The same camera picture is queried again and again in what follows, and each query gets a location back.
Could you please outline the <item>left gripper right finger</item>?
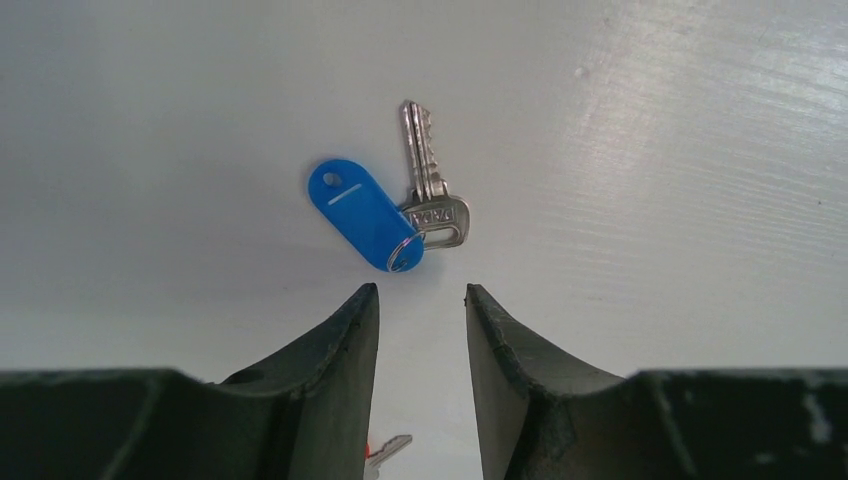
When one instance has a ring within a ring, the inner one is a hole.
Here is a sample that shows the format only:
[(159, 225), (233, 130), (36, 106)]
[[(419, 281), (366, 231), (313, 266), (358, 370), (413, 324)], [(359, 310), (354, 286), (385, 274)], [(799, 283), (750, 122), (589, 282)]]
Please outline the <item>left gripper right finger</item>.
[(619, 377), (466, 290), (487, 479), (843, 479), (843, 368), (643, 370)]

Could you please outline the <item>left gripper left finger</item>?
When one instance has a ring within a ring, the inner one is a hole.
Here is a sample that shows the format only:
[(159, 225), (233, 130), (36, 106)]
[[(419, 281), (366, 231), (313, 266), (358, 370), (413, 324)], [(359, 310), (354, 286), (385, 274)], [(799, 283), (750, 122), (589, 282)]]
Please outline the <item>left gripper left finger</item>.
[(5, 371), (5, 479), (359, 479), (379, 342), (362, 285), (282, 349), (204, 382), (170, 368)]

